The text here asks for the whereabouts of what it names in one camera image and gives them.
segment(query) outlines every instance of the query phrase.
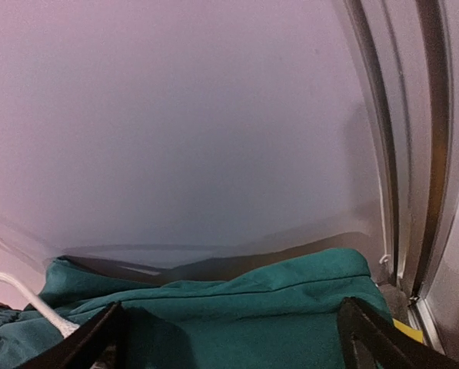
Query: white cord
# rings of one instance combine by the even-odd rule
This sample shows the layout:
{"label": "white cord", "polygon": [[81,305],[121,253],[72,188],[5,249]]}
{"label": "white cord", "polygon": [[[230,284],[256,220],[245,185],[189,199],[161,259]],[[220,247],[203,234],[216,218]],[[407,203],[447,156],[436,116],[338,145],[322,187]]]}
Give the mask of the white cord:
{"label": "white cord", "polygon": [[24,283],[20,282],[17,278],[7,273],[0,273],[0,281],[10,284],[18,289],[37,311],[43,315],[50,323],[52,323],[62,333],[64,338],[68,337],[74,331],[79,328],[77,324],[65,320],[63,317],[58,315],[49,307],[41,298],[35,295],[31,289]]}

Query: teal fabric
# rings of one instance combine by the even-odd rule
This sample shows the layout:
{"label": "teal fabric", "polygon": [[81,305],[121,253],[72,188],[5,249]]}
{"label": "teal fabric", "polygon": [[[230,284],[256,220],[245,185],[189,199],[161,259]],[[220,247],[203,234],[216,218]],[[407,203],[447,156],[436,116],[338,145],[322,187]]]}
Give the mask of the teal fabric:
{"label": "teal fabric", "polygon": [[[253,270],[232,281],[179,281],[155,287],[50,265],[41,297],[83,324],[112,301],[128,312],[130,368],[340,368],[336,326],[342,299],[366,300],[391,321],[366,260],[332,249]],[[0,327],[0,368],[14,367],[61,341],[37,311]]]}

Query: clothing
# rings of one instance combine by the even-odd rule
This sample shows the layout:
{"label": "clothing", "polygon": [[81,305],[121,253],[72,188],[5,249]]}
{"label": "clothing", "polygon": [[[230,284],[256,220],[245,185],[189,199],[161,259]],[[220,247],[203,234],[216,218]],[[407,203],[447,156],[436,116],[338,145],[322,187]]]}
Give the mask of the clothing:
{"label": "clothing", "polygon": [[[344,367],[336,313],[342,299],[368,302],[391,322],[366,260],[331,249],[282,261],[232,281],[156,287],[85,271],[66,258],[48,268],[40,297],[85,323],[121,301],[130,317],[130,368]],[[0,368],[15,367],[61,341],[37,311],[11,311],[0,325]]]}

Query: cable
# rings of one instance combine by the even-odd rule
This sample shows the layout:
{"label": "cable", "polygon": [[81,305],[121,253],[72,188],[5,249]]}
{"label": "cable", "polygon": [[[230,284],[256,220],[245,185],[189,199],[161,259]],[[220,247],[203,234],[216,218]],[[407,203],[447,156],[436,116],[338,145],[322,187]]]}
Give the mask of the cable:
{"label": "cable", "polygon": [[68,337],[70,334],[79,328],[79,325],[74,324],[70,321],[67,321],[55,311],[49,307],[41,298],[36,296],[36,294],[31,291],[31,289],[26,286],[24,283],[20,282],[17,278],[13,277],[7,273],[0,272],[0,281],[10,284],[11,286],[17,288],[37,311],[43,315],[50,323],[52,323],[62,334],[64,338]]}

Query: black object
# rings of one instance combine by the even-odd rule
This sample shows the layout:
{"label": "black object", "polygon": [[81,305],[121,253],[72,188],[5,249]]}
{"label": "black object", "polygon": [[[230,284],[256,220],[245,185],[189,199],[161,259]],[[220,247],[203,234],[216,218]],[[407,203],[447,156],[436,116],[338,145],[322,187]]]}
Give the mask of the black object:
{"label": "black object", "polygon": [[459,369],[459,363],[408,337],[360,298],[345,298],[337,317],[345,367]]}
{"label": "black object", "polygon": [[89,369],[114,344],[113,365],[125,367],[128,317],[119,302],[111,303],[61,343],[19,366],[19,369]]}

